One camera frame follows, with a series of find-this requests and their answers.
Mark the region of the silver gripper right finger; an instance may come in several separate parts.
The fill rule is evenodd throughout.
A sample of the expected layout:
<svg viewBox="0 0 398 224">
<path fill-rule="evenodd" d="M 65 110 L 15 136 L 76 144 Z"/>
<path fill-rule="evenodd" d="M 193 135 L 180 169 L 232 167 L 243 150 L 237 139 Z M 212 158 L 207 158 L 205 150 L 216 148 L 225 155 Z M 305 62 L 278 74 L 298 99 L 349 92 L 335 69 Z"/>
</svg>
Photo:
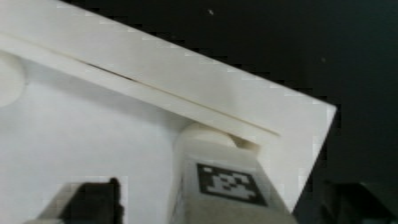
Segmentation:
<svg viewBox="0 0 398 224">
<path fill-rule="evenodd" d="M 398 224 L 398 186 L 307 183 L 292 209 L 298 224 Z"/>
</svg>

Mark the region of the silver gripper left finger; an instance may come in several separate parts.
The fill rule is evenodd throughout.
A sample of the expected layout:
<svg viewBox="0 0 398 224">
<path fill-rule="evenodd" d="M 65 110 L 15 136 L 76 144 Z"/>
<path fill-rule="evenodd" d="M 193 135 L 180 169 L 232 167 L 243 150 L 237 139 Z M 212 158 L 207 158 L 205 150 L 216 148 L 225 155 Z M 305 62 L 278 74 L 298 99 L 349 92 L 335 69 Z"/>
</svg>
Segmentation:
<svg viewBox="0 0 398 224">
<path fill-rule="evenodd" d="M 124 224 L 120 183 L 65 183 L 38 216 L 24 224 Z"/>
</svg>

